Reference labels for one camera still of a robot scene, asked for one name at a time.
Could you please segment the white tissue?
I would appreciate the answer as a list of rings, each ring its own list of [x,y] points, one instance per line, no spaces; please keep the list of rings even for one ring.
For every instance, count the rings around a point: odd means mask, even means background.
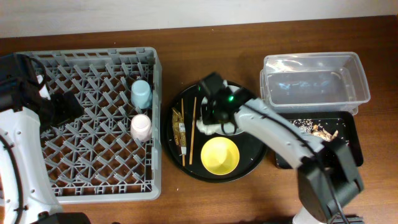
[[[208,136],[212,134],[221,134],[220,124],[204,124],[203,120],[197,120],[196,127],[201,133]]]

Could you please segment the light blue cup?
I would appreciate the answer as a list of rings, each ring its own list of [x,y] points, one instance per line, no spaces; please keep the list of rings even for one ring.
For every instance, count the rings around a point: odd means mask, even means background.
[[[131,87],[131,101],[135,107],[148,109],[152,106],[152,89],[145,80],[136,80]]]

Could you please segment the pink cup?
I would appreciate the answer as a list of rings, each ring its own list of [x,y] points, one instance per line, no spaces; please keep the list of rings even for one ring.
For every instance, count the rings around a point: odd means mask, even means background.
[[[152,122],[145,114],[137,114],[131,120],[131,136],[133,140],[146,142],[152,137]]]

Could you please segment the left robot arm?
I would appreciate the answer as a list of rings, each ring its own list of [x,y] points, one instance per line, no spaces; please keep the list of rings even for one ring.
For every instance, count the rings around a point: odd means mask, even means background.
[[[89,223],[64,212],[46,170],[40,134],[83,115],[71,91],[49,94],[47,72],[36,58],[1,57],[1,184],[5,223]]]

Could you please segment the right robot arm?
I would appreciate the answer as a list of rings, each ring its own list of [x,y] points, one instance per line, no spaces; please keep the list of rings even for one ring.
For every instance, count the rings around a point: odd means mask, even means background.
[[[278,153],[297,171],[303,205],[292,223],[361,223],[343,207],[364,190],[363,180],[346,142],[326,141],[302,131],[274,112],[248,89],[233,91],[218,73],[198,82],[207,104],[204,126],[232,123]]]

